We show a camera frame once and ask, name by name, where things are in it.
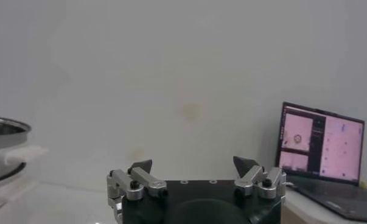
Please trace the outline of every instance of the table surface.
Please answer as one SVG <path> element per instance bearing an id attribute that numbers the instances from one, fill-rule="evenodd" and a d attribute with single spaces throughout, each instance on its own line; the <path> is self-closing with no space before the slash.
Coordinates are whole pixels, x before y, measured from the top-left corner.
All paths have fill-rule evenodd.
<path id="1" fill-rule="evenodd" d="M 286 190 L 286 202 L 284 206 L 306 223 L 366 223 L 346 220 L 291 189 Z"/>

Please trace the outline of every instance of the stainless steel pot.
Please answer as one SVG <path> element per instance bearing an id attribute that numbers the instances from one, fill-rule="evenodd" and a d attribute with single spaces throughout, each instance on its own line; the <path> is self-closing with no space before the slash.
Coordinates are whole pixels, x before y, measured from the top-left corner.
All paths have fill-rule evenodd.
<path id="1" fill-rule="evenodd" d="M 0 117 L 0 149 L 21 145 L 27 141 L 31 127 L 25 123 Z M 25 164 L 0 167 L 0 181 L 20 172 Z"/>

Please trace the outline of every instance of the white wall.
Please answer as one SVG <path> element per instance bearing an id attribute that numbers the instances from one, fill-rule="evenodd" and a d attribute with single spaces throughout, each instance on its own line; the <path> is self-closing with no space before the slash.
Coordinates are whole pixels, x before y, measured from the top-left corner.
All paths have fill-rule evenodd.
<path id="1" fill-rule="evenodd" d="M 270 166 L 284 100 L 367 121 L 367 1 L 0 0 L 0 115 L 50 148 L 44 181 Z"/>

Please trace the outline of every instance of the laptop screen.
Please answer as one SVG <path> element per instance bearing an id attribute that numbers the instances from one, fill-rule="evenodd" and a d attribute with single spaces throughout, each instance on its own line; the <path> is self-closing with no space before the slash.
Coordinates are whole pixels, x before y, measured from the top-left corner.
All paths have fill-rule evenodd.
<path id="1" fill-rule="evenodd" d="M 277 166 L 292 174 L 358 183 L 364 122 L 284 103 Z"/>

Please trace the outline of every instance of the metal bracket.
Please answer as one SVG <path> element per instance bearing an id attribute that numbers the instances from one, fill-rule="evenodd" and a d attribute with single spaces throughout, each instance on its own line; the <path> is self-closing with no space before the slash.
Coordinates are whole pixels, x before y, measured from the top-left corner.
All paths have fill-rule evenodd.
<path id="1" fill-rule="evenodd" d="M 122 223 L 122 199 L 121 197 L 112 199 L 108 198 L 108 205 L 113 209 L 114 218 L 118 224 Z"/>
<path id="2" fill-rule="evenodd" d="M 250 196 L 254 184 L 260 181 L 263 175 L 263 167 L 255 165 L 244 175 L 244 177 L 235 180 L 234 185 L 245 197 Z"/>
<path id="3" fill-rule="evenodd" d="M 277 195 L 283 197 L 286 193 L 286 173 L 281 168 L 274 167 L 257 186 L 261 198 L 274 199 Z"/>
<path id="4" fill-rule="evenodd" d="M 140 167 L 132 168 L 130 175 L 148 189 L 150 196 L 159 198 L 167 196 L 167 183 L 164 180 L 156 179 Z"/>
<path id="5" fill-rule="evenodd" d="M 124 171 L 113 170 L 107 176 L 108 198 L 116 199 L 122 195 L 130 201 L 142 199 L 144 186 L 132 180 Z"/>

